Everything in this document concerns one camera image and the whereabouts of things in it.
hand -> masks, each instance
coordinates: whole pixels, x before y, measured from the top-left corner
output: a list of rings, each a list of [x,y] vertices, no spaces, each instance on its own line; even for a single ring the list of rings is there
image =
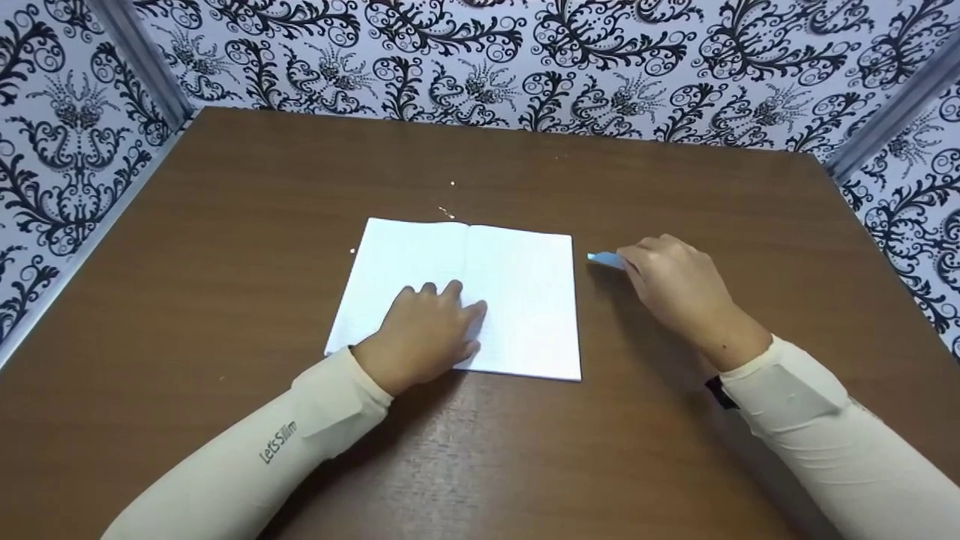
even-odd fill
[[[735,369],[770,346],[770,332],[733,302],[709,255],[669,234],[616,252],[653,316],[720,371]]]
[[[380,388],[392,396],[435,379],[480,350],[466,340],[467,330],[487,313],[487,303],[460,307],[462,283],[452,281],[442,294],[426,283],[420,292],[400,291],[380,330],[353,348],[353,357]]]

table surface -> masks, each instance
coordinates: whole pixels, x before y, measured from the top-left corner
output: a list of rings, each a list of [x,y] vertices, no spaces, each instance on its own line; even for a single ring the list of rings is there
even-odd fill
[[[691,352],[585,264],[667,232],[960,479],[960,372],[811,157],[206,109],[0,372],[4,535],[98,536],[320,359],[367,217],[444,209],[573,235],[583,382],[412,390],[265,537],[800,534]]]

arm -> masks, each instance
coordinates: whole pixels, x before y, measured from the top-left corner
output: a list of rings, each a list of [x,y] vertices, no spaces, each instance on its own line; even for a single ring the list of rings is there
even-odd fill
[[[317,465],[383,420],[392,399],[344,349],[157,480],[103,537],[253,539]]]
[[[960,538],[960,489],[827,368],[737,307],[709,256],[666,234],[618,253],[640,300],[721,373],[754,435],[845,538]]]
[[[460,308],[462,289],[404,288],[379,331],[306,370],[187,457],[137,497],[104,540],[256,538],[317,465],[383,420],[393,396],[479,350],[465,336],[487,305]]]
[[[774,337],[720,379],[845,538],[960,537],[960,488],[802,349]]]

notebook page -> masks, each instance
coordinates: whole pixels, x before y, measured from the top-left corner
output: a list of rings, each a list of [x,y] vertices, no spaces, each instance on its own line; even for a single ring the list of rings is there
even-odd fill
[[[489,310],[480,352],[459,369],[581,379],[570,236],[472,226],[463,282],[464,305]]]
[[[460,280],[467,229],[463,223],[370,218],[325,352],[356,345],[379,330],[404,286],[420,290],[433,282],[442,291],[451,280]]]

beige arm sleeve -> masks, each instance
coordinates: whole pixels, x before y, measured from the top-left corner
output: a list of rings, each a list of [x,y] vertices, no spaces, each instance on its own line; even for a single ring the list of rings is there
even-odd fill
[[[720,379],[845,538],[960,538],[960,488],[805,351],[774,337]]]
[[[254,539],[321,461],[383,420],[391,400],[344,349],[157,480],[103,538]]]

